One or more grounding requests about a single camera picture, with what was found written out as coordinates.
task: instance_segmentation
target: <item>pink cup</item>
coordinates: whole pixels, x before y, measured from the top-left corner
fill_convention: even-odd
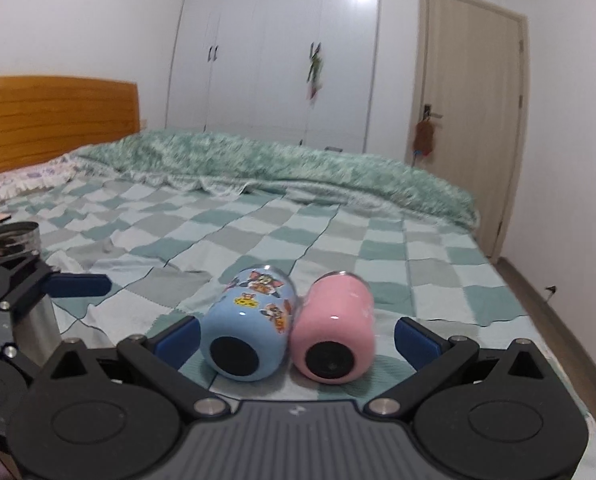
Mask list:
[[[318,383],[343,384],[364,374],[375,357],[369,286],[344,271],[316,280],[293,325],[289,348],[298,370]]]

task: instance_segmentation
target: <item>pillow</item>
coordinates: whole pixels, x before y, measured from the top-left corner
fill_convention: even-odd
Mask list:
[[[62,155],[44,164],[0,173],[0,202],[24,192],[50,189],[69,182],[76,174],[76,163]]]

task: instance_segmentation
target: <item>wooden headboard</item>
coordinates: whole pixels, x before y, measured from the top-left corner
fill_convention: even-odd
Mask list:
[[[134,83],[58,76],[0,77],[0,171],[46,162],[140,131]]]

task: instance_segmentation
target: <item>white wardrobe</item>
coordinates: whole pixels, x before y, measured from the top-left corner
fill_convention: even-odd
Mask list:
[[[364,151],[379,0],[185,0],[167,126]],[[321,89],[309,99],[310,54]]]

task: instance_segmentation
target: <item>door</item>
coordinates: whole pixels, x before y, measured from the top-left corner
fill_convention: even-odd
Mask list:
[[[264,0],[222,0],[211,62],[207,131],[249,135],[264,17]]]
[[[425,170],[468,190],[494,253],[518,145],[523,88],[522,25],[513,14],[470,0],[427,0],[423,102],[437,120]]]
[[[185,0],[175,42],[167,126],[203,131],[221,0]]]
[[[321,89],[311,103],[308,146],[364,151],[377,24],[378,0],[323,0]]]
[[[309,115],[307,75],[322,0],[265,0],[251,136],[298,144]]]

